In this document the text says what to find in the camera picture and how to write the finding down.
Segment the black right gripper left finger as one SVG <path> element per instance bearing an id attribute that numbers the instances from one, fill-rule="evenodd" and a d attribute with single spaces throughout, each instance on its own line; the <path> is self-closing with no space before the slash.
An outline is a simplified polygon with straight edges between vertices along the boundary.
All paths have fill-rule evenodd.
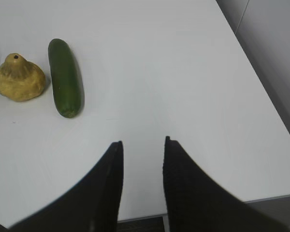
<path id="1" fill-rule="evenodd" d="M 96 165 L 45 208 L 0 232 L 115 232 L 123 189 L 123 144 L 113 142 Z"/>

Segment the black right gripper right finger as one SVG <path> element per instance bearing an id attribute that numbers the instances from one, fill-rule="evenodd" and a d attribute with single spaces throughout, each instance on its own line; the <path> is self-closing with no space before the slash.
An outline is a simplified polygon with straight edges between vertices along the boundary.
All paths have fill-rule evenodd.
<path id="1" fill-rule="evenodd" d="M 211 179 L 181 144 L 166 137 L 163 187 L 172 232 L 287 232 Z"/>

